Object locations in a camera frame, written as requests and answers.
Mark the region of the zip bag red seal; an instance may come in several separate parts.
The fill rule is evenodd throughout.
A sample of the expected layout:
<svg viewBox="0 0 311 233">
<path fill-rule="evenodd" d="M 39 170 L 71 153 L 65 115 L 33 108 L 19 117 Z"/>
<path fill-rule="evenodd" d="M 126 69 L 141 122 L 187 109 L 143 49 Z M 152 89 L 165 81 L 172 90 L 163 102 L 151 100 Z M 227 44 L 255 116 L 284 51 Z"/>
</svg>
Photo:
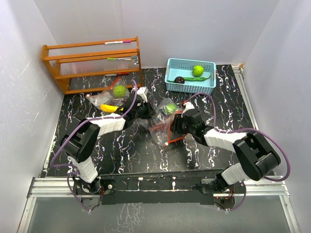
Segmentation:
<svg viewBox="0 0 311 233">
<path fill-rule="evenodd" d="M 151 131 L 149 131 L 149 133 L 151 134 L 154 141 L 159 146 L 162 146 L 162 147 L 167 146 L 170 143 L 182 140 L 186 136 L 186 135 L 174 134 L 170 131 L 172 120 L 173 120 L 175 114 L 182 113 L 182 110 L 178 107 L 178 109 L 174 113 L 167 115 L 167 114 L 165 114 L 163 107 L 168 103 L 174 103 L 174 102 L 169 98 L 165 98 L 161 101 L 159 106 L 156 108 L 155 114 L 150 119 L 138 120 L 139 125 L 144 127 L 145 129 L 147 129 L 148 131 L 149 131 L 149 127 L 151 126 L 151 124 L 164 124 L 164 123 L 169 124 L 169 128 L 167 131 L 164 131 L 164 132 L 151 132 Z"/>
</svg>

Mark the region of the zip bag with grapes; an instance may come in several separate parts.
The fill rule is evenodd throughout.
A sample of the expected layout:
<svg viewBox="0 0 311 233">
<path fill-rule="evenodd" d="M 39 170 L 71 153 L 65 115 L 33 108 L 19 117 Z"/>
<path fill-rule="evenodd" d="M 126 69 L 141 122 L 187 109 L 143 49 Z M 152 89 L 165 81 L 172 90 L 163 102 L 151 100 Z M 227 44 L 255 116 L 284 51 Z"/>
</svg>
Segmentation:
<svg viewBox="0 0 311 233">
<path fill-rule="evenodd" d="M 124 82 L 122 81 L 121 77 L 118 77 L 106 90 L 104 90 L 103 92 L 97 94 L 97 95 L 91 95 L 91 94 L 87 94 L 86 98 L 98 109 L 100 109 L 101 104 L 107 104 L 110 105 L 109 102 L 112 99 L 115 99 L 114 95 L 113 95 L 113 88 L 116 85 L 123 85 L 126 87 L 126 85 L 124 84 Z M 127 95 L 124 98 L 124 100 L 126 101 L 128 99 L 130 95 L 129 90 L 127 91 Z"/>
</svg>

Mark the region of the green fake chili pepper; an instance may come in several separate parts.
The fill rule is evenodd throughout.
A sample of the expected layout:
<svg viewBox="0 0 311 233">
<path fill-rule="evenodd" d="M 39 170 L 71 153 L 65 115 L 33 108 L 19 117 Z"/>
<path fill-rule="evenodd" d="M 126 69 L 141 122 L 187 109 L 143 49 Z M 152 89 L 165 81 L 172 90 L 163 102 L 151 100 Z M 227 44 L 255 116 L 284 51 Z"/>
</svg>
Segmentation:
<svg viewBox="0 0 311 233">
<path fill-rule="evenodd" d="M 208 77 L 184 77 L 185 82 L 204 82 L 205 80 L 208 80 L 209 78 L 211 78 L 211 75 L 209 75 Z"/>
</svg>

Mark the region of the dark red fake fruit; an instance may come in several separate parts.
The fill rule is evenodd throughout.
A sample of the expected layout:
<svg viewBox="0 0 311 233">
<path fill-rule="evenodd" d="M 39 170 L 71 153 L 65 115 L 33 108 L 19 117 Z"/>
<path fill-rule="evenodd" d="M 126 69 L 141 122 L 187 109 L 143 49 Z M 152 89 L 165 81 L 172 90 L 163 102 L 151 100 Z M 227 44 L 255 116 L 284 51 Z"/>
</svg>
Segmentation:
<svg viewBox="0 0 311 233">
<path fill-rule="evenodd" d="M 179 83 L 179 84 L 184 84 L 185 83 L 185 79 L 181 76 L 178 76 L 174 79 L 174 83 Z"/>
</svg>

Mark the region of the light blue plastic basket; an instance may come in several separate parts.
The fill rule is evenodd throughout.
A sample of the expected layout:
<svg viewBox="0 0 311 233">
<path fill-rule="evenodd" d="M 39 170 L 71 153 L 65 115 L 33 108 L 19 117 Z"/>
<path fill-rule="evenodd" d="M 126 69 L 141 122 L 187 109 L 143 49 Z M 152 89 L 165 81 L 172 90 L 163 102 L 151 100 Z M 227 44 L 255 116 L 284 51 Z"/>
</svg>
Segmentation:
<svg viewBox="0 0 311 233">
<path fill-rule="evenodd" d="M 167 82 L 167 80 L 173 81 L 178 76 L 194 77 L 192 74 L 194 66 L 202 66 L 204 68 L 204 73 L 201 77 L 208 77 L 211 75 L 211 78 L 205 80 L 204 82 L 185 82 L 184 84 Z M 214 62 L 177 58 L 170 58 L 167 62 L 165 84 L 168 91 L 193 94 L 206 92 L 210 94 L 216 87 L 216 83 L 216 64 Z"/>
</svg>

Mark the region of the green bumpy fake fruit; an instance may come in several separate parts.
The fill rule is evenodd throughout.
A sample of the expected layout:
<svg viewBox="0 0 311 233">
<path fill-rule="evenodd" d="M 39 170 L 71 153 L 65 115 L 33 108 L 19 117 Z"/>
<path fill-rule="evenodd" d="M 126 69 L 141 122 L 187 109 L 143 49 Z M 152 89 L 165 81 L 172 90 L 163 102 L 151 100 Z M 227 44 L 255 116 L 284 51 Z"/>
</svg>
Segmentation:
<svg viewBox="0 0 311 233">
<path fill-rule="evenodd" d="M 202 66 L 194 66 L 192 74 L 194 77 L 200 77 L 204 73 L 204 68 Z"/>
</svg>

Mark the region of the red fake grape bunch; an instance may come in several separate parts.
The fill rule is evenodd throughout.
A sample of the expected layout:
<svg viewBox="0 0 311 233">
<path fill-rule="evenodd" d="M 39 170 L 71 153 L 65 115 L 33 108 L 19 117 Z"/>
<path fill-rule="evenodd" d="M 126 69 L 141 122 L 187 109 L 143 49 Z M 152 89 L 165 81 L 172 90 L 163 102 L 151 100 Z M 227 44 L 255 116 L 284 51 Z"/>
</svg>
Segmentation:
<svg viewBox="0 0 311 233">
<path fill-rule="evenodd" d="M 151 132 L 164 132 L 167 131 L 169 128 L 169 124 L 164 123 L 164 124 L 151 124 L 149 127 L 149 131 Z"/>
</svg>

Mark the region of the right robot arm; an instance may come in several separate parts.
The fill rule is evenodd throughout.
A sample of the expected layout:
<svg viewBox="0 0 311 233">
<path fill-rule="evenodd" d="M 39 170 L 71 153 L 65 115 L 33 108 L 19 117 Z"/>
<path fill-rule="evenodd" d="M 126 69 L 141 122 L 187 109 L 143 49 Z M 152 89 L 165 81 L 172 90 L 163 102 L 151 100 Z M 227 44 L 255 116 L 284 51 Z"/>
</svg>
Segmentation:
<svg viewBox="0 0 311 233">
<path fill-rule="evenodd" d="M 234 184 L 246 180 L 259 181 L 281 163 L 280 156 L 265 137 L 258 132 L 222 133 L 207 125 L 201 114 L 188 110 L 177 113 L 171 124 L 174 134 L 191 134 L 195 141 L 208 147 L 219 147 L 236 154 L 239 162 L 227 167 L 216 175 L 208 184 L 201 184 L 201 189 L 229 192 Z"/>
</svg>

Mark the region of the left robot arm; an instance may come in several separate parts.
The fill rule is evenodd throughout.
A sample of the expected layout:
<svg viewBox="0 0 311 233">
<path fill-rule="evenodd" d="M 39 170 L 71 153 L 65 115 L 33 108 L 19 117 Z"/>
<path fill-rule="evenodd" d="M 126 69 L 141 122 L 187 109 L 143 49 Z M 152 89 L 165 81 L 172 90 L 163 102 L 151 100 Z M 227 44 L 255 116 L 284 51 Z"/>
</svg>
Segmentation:
<svg viewBox="0 0 311 233">
<path fill-rule="evenodd" d="M 131 94 L 125 104 L 113 113 L 104 117 L 79 120 L 72 133 L 65 135 L 60 150 L 72 158 L 73 165 L 78 170 L 77 176 L 87 192 L 94 194 L 101 186 L 91 159 L 98 137 L 123 131 L 132 126 L 136 119 L 150 119 L 153 113 L 146 94 Z"/>
</svg>

